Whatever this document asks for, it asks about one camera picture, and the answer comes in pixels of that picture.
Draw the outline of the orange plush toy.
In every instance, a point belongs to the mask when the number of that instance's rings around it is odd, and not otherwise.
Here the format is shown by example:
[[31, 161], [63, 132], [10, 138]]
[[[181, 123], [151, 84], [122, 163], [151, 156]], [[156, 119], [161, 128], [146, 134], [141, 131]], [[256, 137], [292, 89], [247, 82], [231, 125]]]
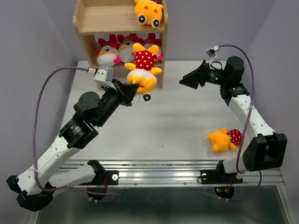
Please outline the orange plush toy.
[[130, 70], [127, 75], [129, 84], [138, 84], [137, 95], [141, 95], [144, 101], [151, 99], [151, 93], [157, 85], [156, 76], [162, 73], [162, 69], [156, 67], [159, 47], [152, 45], [146, 49], [140, 43], [133, 44], [134, 63], [125, 63]]

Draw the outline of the white pink striped plush toy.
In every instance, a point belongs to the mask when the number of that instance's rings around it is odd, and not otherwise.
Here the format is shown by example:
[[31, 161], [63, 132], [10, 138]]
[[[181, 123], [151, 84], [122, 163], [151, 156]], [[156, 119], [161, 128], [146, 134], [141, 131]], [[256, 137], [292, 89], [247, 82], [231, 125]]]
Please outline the white pink striped plush toy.
[[140, 43], [141, 41], [137, 34], [129, 34], [127, 36], [118, 34], [117, 40], [119, 42], [118, 52], [121, 62], [131, 63], [132, 61], [134, 61], [135, 56], [133, 51], [133, 45], [134, 43]]

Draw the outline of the orange plush toy face down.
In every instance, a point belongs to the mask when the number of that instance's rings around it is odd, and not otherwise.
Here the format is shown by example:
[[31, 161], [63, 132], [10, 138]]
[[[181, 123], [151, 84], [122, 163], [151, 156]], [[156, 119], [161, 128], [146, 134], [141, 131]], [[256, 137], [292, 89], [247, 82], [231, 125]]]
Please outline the orange plush toy face down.
[[225, 153], [229, 149], [237, 151], [241, 145], [242, 133], [238, 129], [228, 131], [226, 128], [218, 129], [207, 135], [212, 143], [212, 150], [217, 153]]

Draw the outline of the orange plush toy polka-dot dress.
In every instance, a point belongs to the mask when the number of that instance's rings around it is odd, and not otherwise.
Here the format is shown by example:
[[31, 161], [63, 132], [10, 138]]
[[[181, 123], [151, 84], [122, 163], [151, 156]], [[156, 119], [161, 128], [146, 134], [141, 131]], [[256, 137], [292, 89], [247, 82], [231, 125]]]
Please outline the orange plush toy polka-dot dress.
[[140, 25], [149, 25], [153, 29], [160, 26], [163, 16], [163, 5], [157, 0], [135, 0], [135, 15]]

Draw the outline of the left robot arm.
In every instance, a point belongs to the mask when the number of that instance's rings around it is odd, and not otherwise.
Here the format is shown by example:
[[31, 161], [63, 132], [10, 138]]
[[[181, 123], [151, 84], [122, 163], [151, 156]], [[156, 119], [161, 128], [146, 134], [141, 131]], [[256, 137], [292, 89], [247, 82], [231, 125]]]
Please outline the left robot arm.
[[74, 105], [75, 114], [59, 131], [50, 147], [34, 164], [20, 175], [8, 177], [9, 188], [18, 194], [18, 204], [29, 211], [45, 208], [53, 198], [78, 185], [100, 185], [99, 192], [84, 191], [98, 202], [108, 195], [109, 185], [118, 185], [119, 171], [106, 170], [97, 160], [90, 160], [80, 168], [56, 175], [61, 166], [74, 154], [86, 147], [99, 134], [118, 106], [131, 106], [138, 84], [123, 84], [117, 79], [104, 87], [100, 97], [93, 91], [85, 92]]

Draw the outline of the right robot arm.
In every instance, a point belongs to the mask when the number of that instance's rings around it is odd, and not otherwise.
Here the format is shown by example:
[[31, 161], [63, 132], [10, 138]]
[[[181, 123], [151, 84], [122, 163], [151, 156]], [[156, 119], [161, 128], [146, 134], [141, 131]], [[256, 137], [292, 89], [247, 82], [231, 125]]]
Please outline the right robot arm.
[[220, 86], [220, 94], [227, 106], [244, 126], [243, 134], [250, 143], [234, 159], [220, 161], [215, 170], [204, 171], [204, 181], [226, 182], [238, 172], [253, 172], [279, 168], [283, 164], [287, 137], [276, 133], [252, 105], [253, 96], [241, 83], [244, 61], [236, 56], [227, 59], [224, 69], [211, 69], [206, 61], [194, 71], [183, 76], [180, 84], [197, 89], [205, 83]]

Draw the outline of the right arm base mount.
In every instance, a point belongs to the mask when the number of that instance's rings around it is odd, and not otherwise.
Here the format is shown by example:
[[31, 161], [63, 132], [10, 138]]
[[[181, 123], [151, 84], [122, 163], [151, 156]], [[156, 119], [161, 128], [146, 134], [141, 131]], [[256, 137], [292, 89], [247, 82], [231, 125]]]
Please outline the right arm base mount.
[[197, 182], [207, 185], [215, 185], [215, 194], [224, 199], [231, 199], [234, 196], [234, 184], [242, 184], [243, 179], [238, 179], [237, 174], [219, 173], [216, 169], [205, 169], [200, 171]]

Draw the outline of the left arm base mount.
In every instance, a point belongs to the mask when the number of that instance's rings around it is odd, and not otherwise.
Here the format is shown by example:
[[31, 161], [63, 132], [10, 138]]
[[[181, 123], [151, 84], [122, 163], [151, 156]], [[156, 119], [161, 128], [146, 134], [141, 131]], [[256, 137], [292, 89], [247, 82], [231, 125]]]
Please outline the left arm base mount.
[[87, 185], [87, 191], [95, 193], [107, 193], [109, 186], [116, 186], [119, 182], [119, 171], [106, 170], [103, 173], [96, 174], [92, 181]]

